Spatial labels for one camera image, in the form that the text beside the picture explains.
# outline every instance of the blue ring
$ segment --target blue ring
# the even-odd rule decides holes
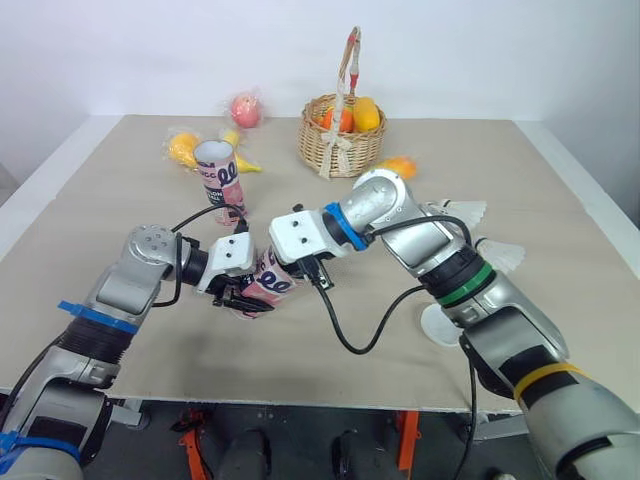
[[[344,214],[342,213],[342,209],[340,208],[340,205],[338,203],[330,203],[329,205],[324,207],[324,209],[336,220],[338,225],[340,225],[340,228],[342,228],[342,231],[345,233],[345,235],[357,251],[361,252],[362,250],[367,249],[367,244],[364,242],[363,238],[358,235],[358,232],[351,228],[351,225],[349,225],[347,219],[344,218]]]
[[[17,447],[44,447],[53,448],[54,450],[62,450],[68,453],[76,462],[80,463],[80,452],[70,443],[45,437],[18,437],[15,446]]]
[[[113,318],[106,313],[96,312],[95,310],[92,310],[89,307],[85,307],[80,303],[69,303],[63,300],[58,304],[58,308],[65,310],[71,315],[75,315],[76,317],[86,318],[87,320],[91,320],[92,322],[100,323],[102,325],[106,325],[107,327],[116,328],[118,330],[122,330],[123,332],[130,333],[131,335],[135,335],[136,333],[138,333],[138,327],[136,327],[135,325],[132,325],[129,322],[125,322],[124,320]]]
[[[2,446],[1,450],[5,452],[5,455],[1,457],[3,460],[7,459],[7,456],[10,455],[11,452],[15,451],[17,447],[44,447],[67,452],[75,458],[78,463],[80,462],[80,451],[75,447],[75,445],[55,438],[21,437],[18,435],[17,431],[12,430],[9,433],[0,433],[0,445]]]

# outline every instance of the beige table surface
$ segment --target beige table surface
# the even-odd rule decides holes
[[[170,127],[214,138],[222,119],[127,116],[67,182],[0,262],[0,387],[70,317],[61,299],[82,302],[115,261],[131,228],[172,226],[207,206],[200,179],[163,159]],[[296,119],[272,119],[246,138],[260,175],[242,175],[251,231],[267,245],[269,220],[301,202],[336,201],[353,180],[327,182],[295,153]],[[420,164],[410,186],[419,200],[486,200],[474,232],[524,245],[512,279],[557,323],[572,361],[640,411],[640,283],[581,204],[509,121],[392,120],[385,155]],[[203,246],[228,233],[203,218],[186,229]],[[363,345],[380,316],[413,280],[383,249],[327,264],[330,292],[348,338]],[[163,295],[172,294],[173,284]],[[300,288],[278,311],[240,321],[189,289],[153,310],[111,394],[202,401],[275,402],[430,410],[468,407],[466,359],[429,341],[419,327],[425,293],[398,308],[376,349],[357,357],[337,341],[322,302]],[[484,391],[480,408],[515,410]]]

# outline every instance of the orange bracket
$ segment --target orange bracket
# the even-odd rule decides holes
[[[206,464],[200,454],[200,437],[204,432],[206,418],[206,412],[190,408],[189,412],[171,427],[174,432],[185,432],[178,440],[178,445],[187,450],[191,480],[212,480],[205,470]]]
[[[413,456],[416,450],[416,440],[422,438],[418,431],[420,413],[415,411],[398,412],[396,425],[401,431],[400,449],[398,451],[398,470],[407,479],[411,479]]]
[[[202,464],[202,458],[200,457],[200,449],[198,448],[198,442],[200,441],[198,438],[199,434],[200,428],[194,428],[188,431],[180,438],[178,445],[182,445],[187,449],[187,460],[189,460],[191,480],[210,480]]]

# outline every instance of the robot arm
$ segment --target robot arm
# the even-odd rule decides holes
[[[339,204],[275,219],[270,234],[284,263],[344,256],[380,236],[387,250],[464,329],[463,352],[491,392],[514,398],[546,465],[560,479],[634,478],[638,417],[620,398],[567,363],[557,327],[495,271],[437,212],[413,200],[394,173],[363,175]]]
[[[0,478],[82,478],[79,465],[97,454],[111,417],[112,403],[102,390],[115,380],[120,358],[154,305],[161,281],[179,272],[181,282],[213,294],[214,303],[259,308],[259,302],[234,297],[229,288],[254,264],[248,232],[220,238],[204,252],[197,242],[184,242],[158,225],[134,229],[120,259],[85,302],[60,304],[73,321],[5,401]]]

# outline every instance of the black cable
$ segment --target black cable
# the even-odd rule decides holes
[[[191,222],[193,222],[196,218],[199,218],[199,217],[201,217],[202,215],[204,215],[206,213],[213,212],[214,210],[219,210],[221,208],[229,208],[229,209],[233,210],[234,212],[236,212],[238,214],[238,217],[240,217],[241,222],[244,225],[246,225],[247,220],[244,218],[244,214],[242,213],[242,210],[240,209],[240,207],[238,207],[237,205],[232,205],[230,203],[219,203],[218,205],[212,205],[210,207],[203,208],[199,212],[194,213],[189,218],[181,221],[178,225],[173,227],[171,229],[171,231],[175,233],[178,230],[180,230],[182,227],[184,227],[185,225],[188,225]]]
[[[388,227],[382,227],[374,232],[366,234],[373,240],[375,237],[383,235],[388,232],[392,232],[394,230],[399,230],[401,228],[414,227],[416,225],[420,225],[423,223],[433,223],[433,222],[446,222],[453,223],[457,227],[462,230],[462,235],[464,236],[464,241],[467,242],[468,245],[471,244],[471,232],[469,232],[469,228],[467,225],[457,217],[452,217],[450,215],[432,215],[430,217],[420,217],[413,218],[411,220],[405,220],[404,222],[398,222],[393,225],[389,225]]]
[[[209,480],[213,480],[215,478],[215,475],[213,474],[213,470],[211,470],[211,467],[209,466],[207,461],[204,459],[204,456],[202,456],[202,449],[200,448],[200,439],[197,436],[196,436],[195,443],[196,443],[196,450],[198,451],[198,456],[200,457],[200,463],[202,463],[202,466],[205,468],[205,470],[209,474]]]
[[[380,339],[380,335],[382,335],[382,330],[384,329],[384,326],[387,324],[387,320],[389,320],[389,317],[391,316],[393,311],[396,309],[396,307],[400,304],[400,302],[402,302],[402,300],[407,298],[409,295],[413,295],[414,293],[419,292],[420,290],[425,290],[425,287],[423,285],[419,285],[417,287],[410,288],[409,290],[406,290],[405,292],[402,292],[400,295],[398,295],[398,297],[393,301],[393,303],[389,306],[389,308],[385,312],[384,316],[382,317],[382,320],[380,320],[380,324],[376,329],[376,333],[373,334],[373,338],[371,338],[371,341],[368,343],[368,345],[363,348],[356,348],[349,343],[349,341],[344,336],[344,333],[342,333],[342,329],[340,328],[340,323],[338,322],[336,311],[333,309],[333,304],[331,303],[331,300],[329,299],[327,292],[325,292],[322,286],[320,285],[314,285],[314,286],[318,290],[320,297],[322,297],[322,301],[327,307],[327,312],[329,313],[329,318],[331,319],[331,324],[333,325],[333,329],[335,330],[336,335],[338,336],[338,340],[340,340],[340,343],[342,343],[342,345],[344,345],[344,347],[347,350],[349,350],[351,353],[355,355],[364,355],[366,353],[369,353],[371,350],[373,350],[373,347],[376,346],[376,343],[378,343],[378,340]]]
[[[176,289],[173,298],[167,302],[156,302],[152,307],[170,307],[180,300],[180,291],[182,290],[182,234],[176,233]]]
[[[471,425],[469,427],[469,436],[467,437],[467,441],[464,445],[464,452],[462,454],[462,458],[460,459],[460,463],[458,464],[458,468],[456,469],[456,473],[453,477],[453,480],[459,480],[460,474],[464,469],[464,466],[467,463],[469,458],[469,454],[471,453],[471,447],[473,446],[473,437],[476,435],[476,423],[478,420],[478,392],[476,387],[476,371],[473,368],[473,363],[469,360],[469,378],[471,380]]]
[[[2,410],[0,410],[0,431],[2,431],[2,427],[4,427],[4,423],[7,421],[7,417],[9,416],[9,410],[11,410],[11,407],[13,407],[13,404],[18,398],[18,394],[20,393],[20,390],[22,390],[22,387],[26,383],[27,378],[29,378],[29,376],[33,373],[33,371],[36,369],[38,364],[42,361],[42,359],[47,354],[49,349],[54,345],[56,345],[62,339],[62,335],[63,334],[61,333],[56,338],[54,338],[51,341],[51,343],[49,343],[49,345],[44,347],[44,349],[42,349],[42,351],[38,354],[38,356],[34,358],[33,361],[29,364],[29,366],[25,369],[22,375],[20,375],[20,378],[18,379],[14,387],[11,389],[11,392],[5,399],[4,404],[2,405]]]

